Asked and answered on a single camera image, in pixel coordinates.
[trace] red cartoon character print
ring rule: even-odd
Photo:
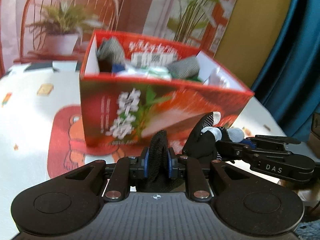
[[[115,163],[126,155],[140,155],[143,146],[87,147],[79,105],[60,109],[53,120],[47,169],[50,178],[97,159]]]

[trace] barcode label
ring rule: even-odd
[[[176,53],[134,52],[131,55],[131,62],[137,67],[165,66],[177,59],[178,55]]]

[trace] teal curtain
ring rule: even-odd
[[[307,141],[320,112],[320,0],[292,0],[251,89],[287,136]]]

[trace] box with chinese text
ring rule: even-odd
[[[97,47],[103,38],[111,37],[123,46],[126,59],[135,63],[196,56],[201,80],[219,71],[228,87],[100,72]],[[183,146],[195,124],[209,112],[220,112],[217,126],[231,126],[253,93],[198,48],[132,33],[95,32],[80,70],[80,96],[89,146],[148,145],[159,130],[167,131],[171,143]]]

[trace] potted plant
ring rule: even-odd
[[[186,43],[195,29],[203,29],[208,24],[216,26],[209,7],[219,0],[178,0],[178,17],[169,17],[167,28],[175,33],[174,41]]]
[[[71,5],[66,0],[60,0],[57,6],[43,5],[41,14],[43,20],[26,27],[33,27],[35,39],[45,33],[44,47],[54,55],[72,54],[83,32],[104,27],[83,5]]]

